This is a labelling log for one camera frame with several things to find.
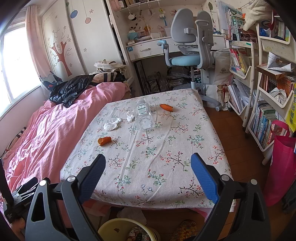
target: pink bedsheet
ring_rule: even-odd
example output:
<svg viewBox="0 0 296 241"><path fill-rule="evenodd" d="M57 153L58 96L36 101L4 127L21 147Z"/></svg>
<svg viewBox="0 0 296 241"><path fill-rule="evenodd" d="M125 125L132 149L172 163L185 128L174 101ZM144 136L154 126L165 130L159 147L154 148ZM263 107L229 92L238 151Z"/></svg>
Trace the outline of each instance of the pink bedsheet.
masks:
<svg viewBox="0 0 296 241"><path fill-rule="evenodd" d="M32 177L59 182L61 168L90 122L105 104L121 100L128 90L123 83L101 83L85 90L69 108L46 101L3 159L11 191Z"/></svg>

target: carrot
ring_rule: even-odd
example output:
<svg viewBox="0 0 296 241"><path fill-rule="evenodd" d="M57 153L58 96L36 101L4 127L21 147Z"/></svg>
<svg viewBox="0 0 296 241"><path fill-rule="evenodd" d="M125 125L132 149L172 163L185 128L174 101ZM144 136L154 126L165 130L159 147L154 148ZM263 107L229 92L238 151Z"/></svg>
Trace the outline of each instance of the carrot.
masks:
<svg viewBox="0 0 296 241"><path fill-rule="evenodd" d="M164 110L167 110L167 111L170 111L170 112L173 112L173 107L168 105L168 104L160 104L159 105L161 108L163 108Z"/></svg>
<svg viewBox="0 0 296 241"><path fill-rule="evenodd" d="M103 138L98 139L98 144L100 146L103 146L103 145L106 145L107 143L109 143L111 141L112 141L111 137L103 137Z"/></svg>

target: floral tablecloth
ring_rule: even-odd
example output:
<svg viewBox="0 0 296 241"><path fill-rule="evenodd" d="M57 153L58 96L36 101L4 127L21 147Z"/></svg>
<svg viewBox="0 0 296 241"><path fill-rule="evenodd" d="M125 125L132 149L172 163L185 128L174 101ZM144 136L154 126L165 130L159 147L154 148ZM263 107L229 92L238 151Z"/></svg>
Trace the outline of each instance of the floral tablecloth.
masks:
<svg viewBox="0 0 296 241"><path fill-rule="evenodd" d="M127 111L144 99L155 127L146 133L128 122ZM174 112L159 104L173 106ZM120 117L119 128L104 131L104 123ZM97 140L111 136L99 146ZM213 207L195 177L190 157L198 152L206 164L231 177L223 147L197 91L168 91L107 104L90 123L61 170L61 180L77 175L101 153L106 169L92 198L110 204L148 208Z"/></svg>

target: pink curtain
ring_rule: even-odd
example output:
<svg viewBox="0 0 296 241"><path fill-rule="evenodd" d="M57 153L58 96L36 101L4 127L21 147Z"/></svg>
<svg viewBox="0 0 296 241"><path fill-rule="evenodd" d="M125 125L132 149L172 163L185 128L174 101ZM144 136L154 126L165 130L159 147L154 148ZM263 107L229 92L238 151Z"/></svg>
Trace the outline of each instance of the pink curtain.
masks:
<svg viewBox="0 0 296 241"><path fill-rule="evenodd" d="M54 83L55 78L52 74L52 69L47 58L46 48L42 34L41 21L38 21L37 6L32 5L27 7L26 11L26 29L29 41L29 49L36 72L46 90L49 90L48 85Z"/></svg>

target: wardrobe door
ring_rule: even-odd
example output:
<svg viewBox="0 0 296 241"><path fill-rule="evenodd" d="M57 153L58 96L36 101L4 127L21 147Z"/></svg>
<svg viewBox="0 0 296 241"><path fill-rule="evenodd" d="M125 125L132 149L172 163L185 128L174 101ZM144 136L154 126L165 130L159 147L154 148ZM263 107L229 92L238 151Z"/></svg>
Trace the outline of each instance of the wardrobe door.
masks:
<svg viewBox="0 0 296 241"><path fill-rule="evenodd" d="M74 40L87 74L106 59L122 63L103 0L66 0Z"/></svg>
<svg viewBox="0 0 296 241"><path fill-rule="evenodd" d="M85 74L73 41L65 0L57 0L43 15L47 53L56 76L63 81Z"/></svg>

